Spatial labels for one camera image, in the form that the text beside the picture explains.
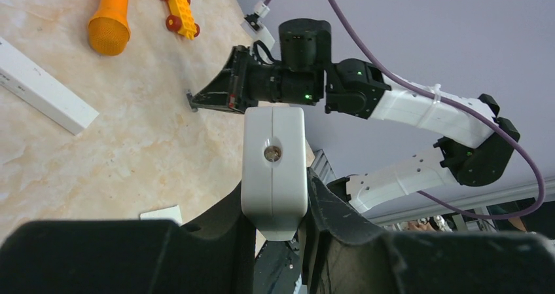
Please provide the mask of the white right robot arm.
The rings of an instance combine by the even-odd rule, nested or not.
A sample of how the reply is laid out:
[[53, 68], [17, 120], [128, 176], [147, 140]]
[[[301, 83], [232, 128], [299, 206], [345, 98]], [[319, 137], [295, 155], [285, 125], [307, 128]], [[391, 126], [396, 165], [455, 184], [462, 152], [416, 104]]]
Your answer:
[[392, 120], [440, 134], [433, 147], [372, 174], [344, 177], [330, 189], [363, 213], [395, 198], [459, 183], [481, 187], [505, 171], [520, 133], [499, 116], [489, 95], [458, 98], [427, 89], [427, 96], [395, 84], [358, 59], [331, 60], [331, 26], [324, 20], [289, 20], [279, 26], [281, 60], [264, 63], [260, 41], [233, 47], [221, 72], [199, 93], [193, 109], [243, 114], [260, 101], [315, 105], [327, 113]]

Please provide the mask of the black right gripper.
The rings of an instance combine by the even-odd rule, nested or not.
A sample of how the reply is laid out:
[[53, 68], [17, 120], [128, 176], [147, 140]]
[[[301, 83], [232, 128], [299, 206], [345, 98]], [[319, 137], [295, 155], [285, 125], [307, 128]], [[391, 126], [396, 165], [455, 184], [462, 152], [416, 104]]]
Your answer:
[[315, 105], [324, 96], [324, 73], [331, 65], [331, 25], [309, 18], [288, 20], [279, 26], [279, 47], [280, 61], [256, 65], [247, 47], [234, 46], [205, 88], [195, 95], [187, 91], [191, 110], [244, 114], [256, 100]]

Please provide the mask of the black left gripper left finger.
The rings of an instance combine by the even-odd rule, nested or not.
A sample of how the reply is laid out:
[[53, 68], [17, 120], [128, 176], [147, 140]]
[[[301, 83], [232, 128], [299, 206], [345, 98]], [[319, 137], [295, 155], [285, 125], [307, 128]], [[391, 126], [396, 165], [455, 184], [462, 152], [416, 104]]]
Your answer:
[[255, 230], [236, 187], [184, 225], [32, 221], [1, 246], [2, 293], [252, 293]]

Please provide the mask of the white remote battery cover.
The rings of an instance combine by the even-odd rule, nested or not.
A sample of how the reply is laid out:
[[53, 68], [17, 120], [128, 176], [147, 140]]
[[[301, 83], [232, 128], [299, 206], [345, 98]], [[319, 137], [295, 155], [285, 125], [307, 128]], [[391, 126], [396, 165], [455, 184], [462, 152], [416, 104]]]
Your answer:
[[99, 115], [5, 39], [1, 39], [1, 85], [74, 135]]

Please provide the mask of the small white remote control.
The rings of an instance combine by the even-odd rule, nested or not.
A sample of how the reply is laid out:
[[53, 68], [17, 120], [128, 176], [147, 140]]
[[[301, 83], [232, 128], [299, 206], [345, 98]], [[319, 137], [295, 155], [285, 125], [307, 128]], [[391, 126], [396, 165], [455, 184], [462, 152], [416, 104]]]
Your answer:
[[308, 210], [304, 112], [253, 107], [244, 115], [242, 213], [269, 241], [292, 240]]

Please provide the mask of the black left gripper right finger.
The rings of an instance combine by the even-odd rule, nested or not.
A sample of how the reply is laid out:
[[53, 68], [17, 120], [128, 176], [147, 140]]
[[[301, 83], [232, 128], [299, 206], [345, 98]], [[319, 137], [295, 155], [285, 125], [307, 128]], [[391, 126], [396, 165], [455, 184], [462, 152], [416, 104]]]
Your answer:
[[554, 245], [541, 235], [385, 230], [306, 175], [299, 238], [309, 293], [554, 292]]

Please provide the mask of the small white battery door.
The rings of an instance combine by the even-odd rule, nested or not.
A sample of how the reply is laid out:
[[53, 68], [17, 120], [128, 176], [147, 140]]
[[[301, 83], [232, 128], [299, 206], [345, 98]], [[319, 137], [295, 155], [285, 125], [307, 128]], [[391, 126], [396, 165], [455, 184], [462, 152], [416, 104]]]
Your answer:
[[181, 226], [183, 218], [179, 205], [161, 208], [153, 211], [146, 211], [139, 214], [140, 220], [171, 220]]

